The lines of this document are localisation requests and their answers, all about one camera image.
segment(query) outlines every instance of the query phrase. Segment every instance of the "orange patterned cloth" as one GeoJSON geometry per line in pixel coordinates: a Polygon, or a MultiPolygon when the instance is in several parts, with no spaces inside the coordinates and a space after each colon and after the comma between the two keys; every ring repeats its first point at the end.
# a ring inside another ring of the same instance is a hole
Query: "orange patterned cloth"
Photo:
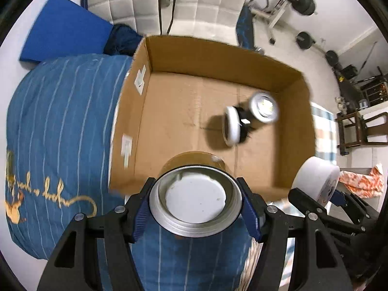
{"type": "Polygon", "coordinates": [[[342,182],[349,191],[360,198],[381,196],[384,190],[383,167],[377,164],[369,175],[341,171],[339,182],[342,182]]]}

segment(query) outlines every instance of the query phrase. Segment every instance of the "white tape roll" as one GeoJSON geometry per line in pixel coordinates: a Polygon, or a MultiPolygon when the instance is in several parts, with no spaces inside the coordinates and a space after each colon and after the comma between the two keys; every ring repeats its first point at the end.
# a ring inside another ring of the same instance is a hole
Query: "white tape roll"
{"type": "Polygon", "coordinates": [[[227,146],[234,146],[240,142],[240,118],[233,106],[225,108],[222,119],[222,135],[227,146]]]}
{"type": "Polygon", "coordinates": [[[338,166],[312,156],[300,167],[291,188],[299,188],[325,206],[337,187],[339,177],[338,166]]]}

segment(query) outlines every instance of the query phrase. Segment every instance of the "exercise equipment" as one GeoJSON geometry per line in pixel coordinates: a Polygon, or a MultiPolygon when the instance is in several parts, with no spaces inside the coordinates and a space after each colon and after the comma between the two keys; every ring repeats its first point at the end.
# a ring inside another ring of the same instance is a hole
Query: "exercise equipment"
{"type": "Polygon", "coordinates": [[[346,113],[354,113],[360,108],[360,102],[365,99],[362,91],[347,78],[352,77],[357,69],[353,65],[343,68],[338,60],[337,53],[333,50],[327,51],[325,58],[337,80],[341,97],[344,98],[344,102],[341,102],[343,105],[340,106],[339,110],[343,113],[343,107],[346,107],[346,113]]]}
{"type": "Polygon", "coordinates": [[[291,5],[292,8],[300,15],[310,16],[315,12],[314,0],[279,0],[275,7],[270,11],[266,11],[269,4],[268,0],[267,7],[264,9],[258,9],[253,7],[253,1],[254,0],[250,0],[248,2],[250,10],[255,16],[263,18],[267,23],[269,43],[272,45],[276,42],[272,29],[289,5],[291,5]]]}
{"type": "Polygon", "coordinates": [[[314,47],[315,49],[322,52],[325,55],[325,59],[327,63],[331,67],[334,67],[338,64],[339,59],[338,59],[337,53],[334,50],[325,51],[321,46],[317,45],[315,39],[313,39],[313,37],[311,37],[311,35],[308,32],[300,32],[296,36],[295,40],[299,48],[302,50],[307,50],[307,49],[310,49],[311,47],[314,47]]]}
{"type": "Polygon", "coordinates": [[[344,76],[344,78],[351,80],[358,75],[358,70],[354,65],[350,64],[341,70],[341,74],[344,76]]]}
{"type": "Polygon", "coordinates": [[[255,46],[254,32],[253,15],[249,10],[248,5],[244,4],[236,25],[236,34],[239,46],[242,48],[254,50],[259,54],[264,55],[264,49],[262,47],[255,46]]]}

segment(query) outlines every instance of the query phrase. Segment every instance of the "blue bedspread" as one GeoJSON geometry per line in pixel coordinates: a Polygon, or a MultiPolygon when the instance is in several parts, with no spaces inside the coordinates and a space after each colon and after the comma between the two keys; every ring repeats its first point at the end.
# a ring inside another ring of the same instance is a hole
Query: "blue bedspread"
{"type": "MultiPolygon", "coordinates": [[[[123,199],[108,193],[113,113],[131,64],[128,56],[80,55],[38,65],[20,83],[8,109],[6,201],[13,241],[48,259],[78,212],[102,215],[123,199]]],[[[131,245],[147,291],[233,290],[251,244],[239,218],[222,233],[178,239],[153,218],[131,245]]],[[[104,245],[98,242],[104,290],[111,290],[104,245]]]]}

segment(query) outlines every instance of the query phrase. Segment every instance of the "cardboard box flap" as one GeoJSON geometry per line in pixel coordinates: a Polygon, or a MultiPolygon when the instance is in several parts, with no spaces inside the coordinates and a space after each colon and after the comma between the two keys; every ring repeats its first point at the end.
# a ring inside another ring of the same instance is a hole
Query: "cardboard box flap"
{"type": "Polygon", "coordinates": [[[310,107],[310,92],[300,79],[277,95],[279,112],[280,187],[291,188],[301,165],[315,155],[315,130],[310,107]]]}
{"type": "Polygon", "coordinates": [[[273,93],[302,79],[299,71],[270,57],[221,42],[181,36],[150,36],[147,49],[154,72],[208,77],[273,93]]]}
{"type": "Polygon", "coordinates": [[[146,40],[143,39],[133,56],[131,68],[124,80],[118,101],[114,127],[109,189],[120,190],[123,182],[135,171],[137,140],[144,100],[151,75],[146,40]]]}

